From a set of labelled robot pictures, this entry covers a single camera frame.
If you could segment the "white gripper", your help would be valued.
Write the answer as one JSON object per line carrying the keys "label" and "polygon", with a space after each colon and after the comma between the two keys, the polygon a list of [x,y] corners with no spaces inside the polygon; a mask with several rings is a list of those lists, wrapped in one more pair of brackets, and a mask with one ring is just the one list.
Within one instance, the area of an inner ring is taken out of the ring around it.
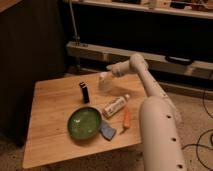
{"label": "white gripper", "polygon": [[116,77],[116,76],[124,76],[130,72],[130,65],[129,62],[119,62],[116,63],[115,65],[108,65],[107,70],[112,70],[107,72],[107,77]]}

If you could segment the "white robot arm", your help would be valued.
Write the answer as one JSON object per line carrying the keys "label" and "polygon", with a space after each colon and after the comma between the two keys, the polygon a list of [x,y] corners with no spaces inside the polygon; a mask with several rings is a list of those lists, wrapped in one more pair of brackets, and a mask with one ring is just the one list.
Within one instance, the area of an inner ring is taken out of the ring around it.
{"label": "white robot arm", "polygon": [[144,171],[187,171],[176,122],[181,116],[167,93],[148,70],[141,54],[129,60],[108,65],[115,76],[135,73],[141,80],[147,98],[139,109],[139,127],[143,145]]}

